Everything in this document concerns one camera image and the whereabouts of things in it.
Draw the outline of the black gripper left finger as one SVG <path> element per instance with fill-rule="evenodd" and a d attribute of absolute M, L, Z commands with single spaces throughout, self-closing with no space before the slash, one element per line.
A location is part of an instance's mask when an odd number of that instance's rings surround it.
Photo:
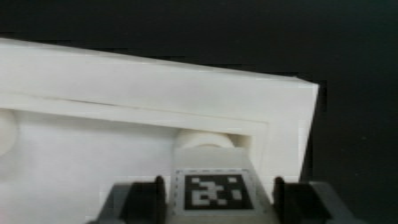
<path fill-rule="evenodd" d="M 165 224 L 165 181 L 115 184 L 98 217 L 87 224 Z"/>

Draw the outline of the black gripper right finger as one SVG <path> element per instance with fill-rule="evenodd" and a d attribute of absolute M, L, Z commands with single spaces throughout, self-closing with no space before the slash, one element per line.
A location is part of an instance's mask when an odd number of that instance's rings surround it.
<path fill-rule="evenodd" d="M 281 224 L 368 224 L 353 215 L 327 182 L 274 179 L 274 209 Z"/>

